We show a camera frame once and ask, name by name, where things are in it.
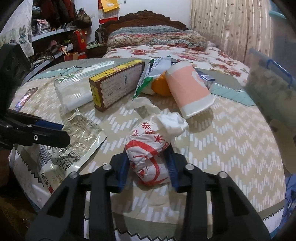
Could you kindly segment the beige seaweed snack bag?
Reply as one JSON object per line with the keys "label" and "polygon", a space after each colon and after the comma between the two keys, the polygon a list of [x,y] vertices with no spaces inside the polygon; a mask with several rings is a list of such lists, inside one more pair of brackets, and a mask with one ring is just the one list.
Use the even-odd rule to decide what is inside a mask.
{"label": "beige seaweed snack bag", "polygon": [[51,194],[71,172],[78,172],[107,138],[103,129],[78,109],[67,119],[63,130],[70,136],[69,146],[37,148],[38,174]]}

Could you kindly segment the yellow brown medicine box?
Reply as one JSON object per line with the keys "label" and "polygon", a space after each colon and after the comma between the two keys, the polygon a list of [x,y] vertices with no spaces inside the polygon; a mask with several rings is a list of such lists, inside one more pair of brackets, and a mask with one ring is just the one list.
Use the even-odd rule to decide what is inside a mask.
{"label": "yellow brown medicine box", "polygon": [[133,60],[104,70],[89,78],[94,107],[100,112],[134,91],[144,71],[145,61]]}

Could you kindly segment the white red plastic bag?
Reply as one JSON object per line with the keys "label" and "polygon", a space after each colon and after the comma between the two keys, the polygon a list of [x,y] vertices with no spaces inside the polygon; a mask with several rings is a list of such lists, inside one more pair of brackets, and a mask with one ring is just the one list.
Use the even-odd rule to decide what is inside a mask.
{"label": "white red plastic bag", "polygon": [[131,129],[125,151],[140,183],[156,186],[170,182],[164,151],[187,128],[185,119],[173,112],[152,114]]}

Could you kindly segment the pink white paper cup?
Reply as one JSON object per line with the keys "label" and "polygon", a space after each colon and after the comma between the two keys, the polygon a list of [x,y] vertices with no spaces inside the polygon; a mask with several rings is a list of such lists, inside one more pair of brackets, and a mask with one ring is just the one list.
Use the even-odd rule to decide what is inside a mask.
{"label": "pink white paper cup", "polygon": [[188,61],[172,65],[165,73],[170,92],[185,119],[210,108],[215,97]]}

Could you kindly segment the blue white milk carton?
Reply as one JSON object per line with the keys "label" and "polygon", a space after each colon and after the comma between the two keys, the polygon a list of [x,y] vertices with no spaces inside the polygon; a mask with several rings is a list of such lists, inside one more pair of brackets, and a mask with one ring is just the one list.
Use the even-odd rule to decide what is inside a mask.
{"label": "blue white milk carton", "polygon": [[195,68],[195,71],[197,72],[197,74],[199,75],[201,80],[203,80],[206,87],[210,90],[211,86],[215,83],[216,79],[214,77],[204,73],[203,71],[201,71],[198,68]]}

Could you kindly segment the green white snack wrapper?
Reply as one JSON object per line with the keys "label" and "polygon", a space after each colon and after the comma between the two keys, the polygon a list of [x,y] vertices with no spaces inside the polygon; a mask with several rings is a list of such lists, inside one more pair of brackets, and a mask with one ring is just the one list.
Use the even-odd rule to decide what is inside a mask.
{"label": "green white snack wrapper", "polygon": [[154,58],[145,66],[143,73],[140,76],[137,87],[135,89],[133,99],[141,93],[154,95],[156,92],[152,90],[152,83],[161,74],[171,67],[171,57]]}

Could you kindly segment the smartphone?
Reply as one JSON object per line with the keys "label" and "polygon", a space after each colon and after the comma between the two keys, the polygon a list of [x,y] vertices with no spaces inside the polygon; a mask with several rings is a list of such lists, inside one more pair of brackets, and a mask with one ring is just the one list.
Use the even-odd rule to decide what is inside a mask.
{"label": "smartphone", "polygon": [[15,105],[14,110],[20,111],[23,106],[27,103],[27,101],[38,91],[38,88],[30,88],[23,97],[18,101],[18,103]]}

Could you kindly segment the blue patterned cloth bag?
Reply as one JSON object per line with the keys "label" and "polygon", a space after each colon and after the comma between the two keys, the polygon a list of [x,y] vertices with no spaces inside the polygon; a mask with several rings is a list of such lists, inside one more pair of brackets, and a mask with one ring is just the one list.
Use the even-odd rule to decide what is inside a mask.
{"label": "blue patterned cloth bag", "polygon": [[283,227],[290,218],[293,210],[295,209],[295,175],[287,177],[286,183],[286,194],[285,194],[285,205],[283,210],[283,216],[281,219],[280,227]]}

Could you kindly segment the blue white tissue pack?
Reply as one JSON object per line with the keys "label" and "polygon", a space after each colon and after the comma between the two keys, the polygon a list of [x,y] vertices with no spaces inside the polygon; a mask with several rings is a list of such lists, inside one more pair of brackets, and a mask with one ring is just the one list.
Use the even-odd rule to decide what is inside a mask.
{"label": "blue white tissue pack", "polygon": [[89,78],[115,66],[113,60],[84,68],[75,67],[71,73],[54,80],[56,95],[64,113],[69,113],[93,100]]}

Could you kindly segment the cluttered shelf unit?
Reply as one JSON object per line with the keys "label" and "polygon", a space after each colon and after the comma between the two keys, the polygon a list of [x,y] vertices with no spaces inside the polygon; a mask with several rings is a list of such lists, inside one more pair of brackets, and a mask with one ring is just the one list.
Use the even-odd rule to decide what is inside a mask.
{"label": "cluttered shelf unit", "polygon": [[22,1],[1,30],[1,46],[20,44],[30,57],[34,41],[90,26],[90,16],[83,8],[76,11],[72,1]]}

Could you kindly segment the patterned bed quilt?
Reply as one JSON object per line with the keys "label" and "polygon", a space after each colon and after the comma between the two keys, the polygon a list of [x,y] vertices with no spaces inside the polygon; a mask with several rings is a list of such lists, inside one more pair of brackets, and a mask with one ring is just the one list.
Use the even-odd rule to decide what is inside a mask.
{"label": "patterned bed quilt", "polygon": [[[71,113],[63,113],[54,79],[28,81],[16,92],[10,108],[13,109],[30,88],[37,87],[38,91],[21,111],[63,123]],[[100,149],[79,170],[80,174],[94,172],[113,155],[121,153],[130,129],[147,115],[145,108],[126,108],[132,95],[103,113],[94,108],[93,102],[79,108],[107,135]],[[274,135],[259,109],[215,96],[211,108],[187,122],[189,128],[172,143],[175,152],[204,172],[227,172],[272,233],[279,227],[283,215],[285,175]],[[41,209],[50,192],[38,174],[37,148],[19,146],[11,165],[30,201]],[[170,184],[145,188],[130,169],[125,189],[121,194],[111,194],[111,201],[117,240],[180,240],[186,195],[177,194]]]}

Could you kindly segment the folded floral duvet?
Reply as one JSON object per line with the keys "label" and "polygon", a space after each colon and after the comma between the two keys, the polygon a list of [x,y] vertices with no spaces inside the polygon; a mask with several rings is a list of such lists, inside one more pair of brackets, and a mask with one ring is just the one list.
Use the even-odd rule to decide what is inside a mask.
{"label": "folded floral duvet", "polygon": [[208,40],[195,31],[170,26],[125,27],[110,33],[107,51],[142,45],[166,45],[204,51],[208,47]]}

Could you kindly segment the floral bed sheet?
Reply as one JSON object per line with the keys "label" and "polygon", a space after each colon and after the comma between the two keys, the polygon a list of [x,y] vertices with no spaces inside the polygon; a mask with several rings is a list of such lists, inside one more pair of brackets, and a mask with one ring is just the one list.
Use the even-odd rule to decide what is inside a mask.
{"label": "floral bed sheet", "polygon": [[230,58],[216,47],[208,47],[204,51],[189,48],[170,47],[167,45],[140,45],[110,49],[104,58],[140,58],[151,59],[170,56],[180,61],[189,61],[193,67],[219,71],[233,76],[244,86],[249,74],[249,67],[240,61]]}

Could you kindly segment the carved wooden headboard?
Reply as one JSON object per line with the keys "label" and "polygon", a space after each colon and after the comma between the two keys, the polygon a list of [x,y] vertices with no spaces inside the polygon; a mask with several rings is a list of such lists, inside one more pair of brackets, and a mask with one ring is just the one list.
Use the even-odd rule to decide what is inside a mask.
{"label": "carved wooden headboard", "polygon": [[146,27],[146,26],[170,26],[179,30],[188,30],[187,26],[180,21],[172,21],[169,17],[156,14],[153,11],[143,10],[137,13],[129,13],[120,16],[117,21],[111,20],[100,24],[95,31],[95,40],[98,43],[106,43],[109,35],[117,29],[126,27]]}

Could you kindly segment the floral curtain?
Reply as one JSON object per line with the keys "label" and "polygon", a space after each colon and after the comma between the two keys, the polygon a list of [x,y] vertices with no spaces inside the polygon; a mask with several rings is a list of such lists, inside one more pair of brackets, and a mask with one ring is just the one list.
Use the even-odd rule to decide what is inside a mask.
{"label": "floral curtain", "polygon": [[273,54],[273,24],[267,0],[195,0],[190,26],[232,59],[250,66],[249,49]]}

